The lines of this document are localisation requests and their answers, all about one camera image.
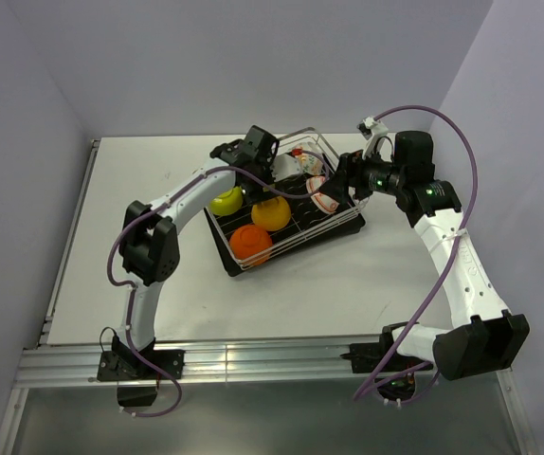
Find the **white bowl red ornaments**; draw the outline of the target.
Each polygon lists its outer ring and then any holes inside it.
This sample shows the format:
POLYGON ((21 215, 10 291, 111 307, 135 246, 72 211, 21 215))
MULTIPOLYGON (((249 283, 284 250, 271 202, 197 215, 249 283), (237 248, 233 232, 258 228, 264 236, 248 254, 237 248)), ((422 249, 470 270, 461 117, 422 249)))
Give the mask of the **white bowl red ornaments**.
POLYGON ((323 194, 319 188, 326 181, 324 175, 315 175, 306 180, 305 186, 308 193, 311 193, 311 200, 316 207, 326 214, 334 214, 339 203, 330 196, 323 194))

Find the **lime green bowl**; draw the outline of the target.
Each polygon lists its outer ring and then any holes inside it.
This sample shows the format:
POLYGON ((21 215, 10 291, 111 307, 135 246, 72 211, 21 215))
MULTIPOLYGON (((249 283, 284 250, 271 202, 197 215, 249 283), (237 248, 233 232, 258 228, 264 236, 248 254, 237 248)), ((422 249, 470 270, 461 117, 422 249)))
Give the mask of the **lime green bowl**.
POLYGON ((232 215, 243 205, 243 194, 239 187, 233 187, 211 200, 209 203, 210 212, 218 217, 232 215))

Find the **yellow orange plastic bowl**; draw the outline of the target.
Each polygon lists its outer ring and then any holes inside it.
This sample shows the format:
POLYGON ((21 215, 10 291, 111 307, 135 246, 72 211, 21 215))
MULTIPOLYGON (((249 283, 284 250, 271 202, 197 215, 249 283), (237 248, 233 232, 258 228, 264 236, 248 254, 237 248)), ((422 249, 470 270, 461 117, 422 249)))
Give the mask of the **yellow orange plastic bowl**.
POLYGON ((285 228, 291 220, 291 210, 282 196, 255 204, 251 210, 254 225, 269 232, 285 228))

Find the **floral leaf pattern bowl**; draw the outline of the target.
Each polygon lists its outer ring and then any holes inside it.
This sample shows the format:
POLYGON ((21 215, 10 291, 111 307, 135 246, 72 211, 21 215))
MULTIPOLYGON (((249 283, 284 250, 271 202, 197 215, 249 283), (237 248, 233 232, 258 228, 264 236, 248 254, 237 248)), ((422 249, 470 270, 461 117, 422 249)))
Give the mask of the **floral leaf pattern bowl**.
POLYGON ((291 155, 299 162, 304 173, 310 175, 324 174, 323 161, 318 157, 319 150, 315 144, 301 143, 291 151, 291 155))

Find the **small white square dish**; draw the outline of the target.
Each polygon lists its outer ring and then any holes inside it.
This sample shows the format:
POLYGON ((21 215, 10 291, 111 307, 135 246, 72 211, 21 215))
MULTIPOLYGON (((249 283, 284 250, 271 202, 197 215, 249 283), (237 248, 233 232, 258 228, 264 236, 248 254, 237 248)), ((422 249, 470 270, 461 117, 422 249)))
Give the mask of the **small white square dish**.
POLYGON ((299 161, 290 154, 277 155, 272 163, 271 172, 275 182, 302 175, 299 161))

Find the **orange bowl white inside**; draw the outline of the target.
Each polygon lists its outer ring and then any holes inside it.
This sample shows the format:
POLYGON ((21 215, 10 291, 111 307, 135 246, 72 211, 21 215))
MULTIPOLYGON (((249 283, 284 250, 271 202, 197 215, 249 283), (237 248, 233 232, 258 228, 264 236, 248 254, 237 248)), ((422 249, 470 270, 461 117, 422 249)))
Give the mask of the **orange bowl white inside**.
POLYGON ((247 260, 248 265, 260 265, 269 259, 269 254, 263 251, 270 248, 273 241, 265 229, 249 224, 232 233, 229 245, 236 259, 247 260))

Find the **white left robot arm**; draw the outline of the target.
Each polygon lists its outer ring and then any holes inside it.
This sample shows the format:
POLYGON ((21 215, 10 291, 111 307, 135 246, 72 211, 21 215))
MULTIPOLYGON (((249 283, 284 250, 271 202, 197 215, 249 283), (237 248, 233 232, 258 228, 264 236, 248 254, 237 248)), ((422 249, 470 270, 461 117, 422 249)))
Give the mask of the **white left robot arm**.
POLYGON ((257 196, 269 189, 279 147, 278 138, 253 125, 245 138, 215 147, 181 187, 148 204, 128 206, 106 266, 109 282, 129 290, 110 353, 118 371, 138 379, 154 369, 155 314, 163 283, 179 265, 181 230, 214 197, 244 180, 257 196))

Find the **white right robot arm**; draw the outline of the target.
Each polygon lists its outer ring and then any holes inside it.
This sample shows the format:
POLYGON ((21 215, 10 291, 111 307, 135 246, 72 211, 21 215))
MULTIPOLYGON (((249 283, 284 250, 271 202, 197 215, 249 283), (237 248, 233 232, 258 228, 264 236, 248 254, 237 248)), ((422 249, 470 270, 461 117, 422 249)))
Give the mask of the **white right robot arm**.
POLYGON ((397 370, 411 357, 432 364, 447 380, 512 366, 530 325, 514 314, 489 280, 466 229, 469 216, 453 186, 435 176, 430 134, 396 134, 389 160, 371 145, 340 156, 333 176, 320 191, 341 201, 375 192, 394 197, 439 274, 432 295, 443 290, 449 304, 449 330, 425 327, 418 308, 411 319, 387 326, 380 340, 381 367, 397 370))

